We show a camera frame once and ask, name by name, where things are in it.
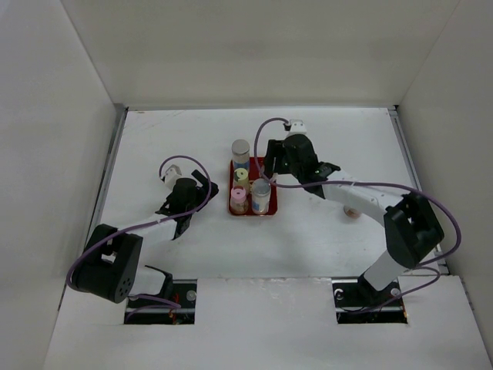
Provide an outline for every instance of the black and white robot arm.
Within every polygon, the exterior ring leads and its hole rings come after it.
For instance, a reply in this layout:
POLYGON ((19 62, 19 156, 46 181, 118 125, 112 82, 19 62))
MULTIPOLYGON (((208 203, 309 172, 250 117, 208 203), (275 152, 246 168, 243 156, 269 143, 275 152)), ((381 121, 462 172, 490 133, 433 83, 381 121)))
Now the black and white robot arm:
POLYGON ((358 290, 364 295, 378 296, 406 270, 417 267, 443 239, 428 200, 416 193, 397 195, 376 187, 354 186, 358 180, 339 166, 318 161, 303 122, 291 121, 285 128, 285 140, 269 140, 263 162, 266 176, 289 173, 302 184, 347 181, 304 189, 354 208, 385 229, 387 250, 358 278, 358 290))
MULTIPOLYGON (((163 182, 172 189, 172 193, 155 214, 141 220, 139 224, 183 214, 202 204, 209 192, 209 183, 199 171, 193 171, 192 176, 195 179, 182 177, 179 167, 171 166, 166 171, 163 182)), ((209 200, 218 193, 217 185, 211 184, 209 200)), ((72 284, 79 291, 92 293, 115 303, 138 294, 167 299, 167 287, 171 284, 166 279, 172 280, 172 275, 154 267, 140 267, 140 253, 155 244, 180 237, 188 229, 191 218, 192 214, 189 214, 115 236, 77 265, 72 273, 72 284)), ((92 232, 85 251, 119 229, 123 230, 125 227, 100 224, 92 232)))

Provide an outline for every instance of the white wall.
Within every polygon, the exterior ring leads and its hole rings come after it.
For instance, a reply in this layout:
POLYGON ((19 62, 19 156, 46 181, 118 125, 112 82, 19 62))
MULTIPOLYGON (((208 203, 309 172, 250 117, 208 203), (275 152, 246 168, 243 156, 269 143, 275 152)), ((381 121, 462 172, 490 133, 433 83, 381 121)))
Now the white wall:
POLYGON ((458 0, 62 0, 114 102, 389 105, 458 0))
MULTIPOLYGON (((458 216, 464 243, 450 259, 465 280, 493 356, 493 2, 462 0, 399 113, 423 188, 458 216)), ((448 238, 445 246, 451 246, 448 238)))
POLYGON ((37 369, 115 110, 59 0, 0 0, 0 367, 37 369))

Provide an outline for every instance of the silver lid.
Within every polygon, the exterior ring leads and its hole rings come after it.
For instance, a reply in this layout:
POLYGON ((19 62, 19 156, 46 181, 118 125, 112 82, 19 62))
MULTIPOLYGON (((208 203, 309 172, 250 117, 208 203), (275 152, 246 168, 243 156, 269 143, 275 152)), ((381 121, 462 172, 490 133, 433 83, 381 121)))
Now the silver lid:
POLYGON ((265 179, 256 179, 252 184, 252 193, 263 196, 270 193, 270 184, 265 179))
POLYGON ((233 154, 241 156, 245 153, 249 153, 250 145, 246 140, 243 139, 234 140, 233 145, 231 146, 231 151, 233 152, 233 154))

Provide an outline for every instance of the jar lid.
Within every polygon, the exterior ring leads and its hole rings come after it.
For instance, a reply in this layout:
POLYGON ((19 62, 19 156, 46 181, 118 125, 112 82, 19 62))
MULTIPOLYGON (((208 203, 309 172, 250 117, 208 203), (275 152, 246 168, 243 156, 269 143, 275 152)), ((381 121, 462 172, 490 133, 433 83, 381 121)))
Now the jar lid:
POLYGON ((236 168, 233 176, 236 182, 248 180, 248 171, 244 168, 236 168))
POLYGON ((270 192, 270 183, 265 179, 256 179, 252 184, 252 193, 256 195, 267 195, 270 192))
POLYGON ((231 151, 233 154, 237 156, 241 156, 250 151, 250 145, 246 140, 238 139, 233 141, 233 145, 231 146, 231 151))
POLYGON ((247 200, 247 191, 244 187, 234 187, 231 189, 231 200, 234 203, 243 203, 247 200))

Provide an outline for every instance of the white table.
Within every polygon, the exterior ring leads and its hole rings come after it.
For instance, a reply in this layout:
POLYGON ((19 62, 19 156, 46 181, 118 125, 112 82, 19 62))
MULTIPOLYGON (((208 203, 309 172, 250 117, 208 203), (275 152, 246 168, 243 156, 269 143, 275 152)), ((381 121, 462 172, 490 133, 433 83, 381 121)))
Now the white table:
MULTIPOLYGON (((45 369, 491 368, 458 277, 405 297, 407 325, 337 324, 328 277, 357 276, 377 259, 385 240, 375 221, 351 220, 340 204, 284 189, 271 218, 227 213, 230 144, 253 144, 271 116, 303 119, 320 160, 362 180, 411 185, 386 109, 129 113, 102 222, 131 224, 158 209, 168 192, 157 169, 174 154, 200 160, 220 188, 181 238, 141 258, 175 278, 199 278, 196 323, 122 325, 125 303, 68 290, 45 369)), ((283 136, 280 123, 267 127, 260 154, 269 138, 283 136)), ((428 279, 400 282, 405 290, 428 279)))

